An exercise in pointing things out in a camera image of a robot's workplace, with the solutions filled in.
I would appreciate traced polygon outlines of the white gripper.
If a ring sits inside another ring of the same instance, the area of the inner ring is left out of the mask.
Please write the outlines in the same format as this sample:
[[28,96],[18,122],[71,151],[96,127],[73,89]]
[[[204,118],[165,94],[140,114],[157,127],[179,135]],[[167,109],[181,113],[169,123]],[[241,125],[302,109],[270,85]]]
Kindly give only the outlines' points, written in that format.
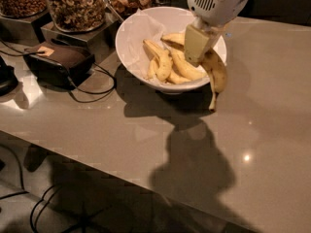
[[184,54],[191,65],[197,67],[205,53],[215,42],[215,34],[201,29],[222,27],[229,23],[244,9],[248,0],[188,0],[190,11],[194,15],[194,23],[189,24],[185,33]]

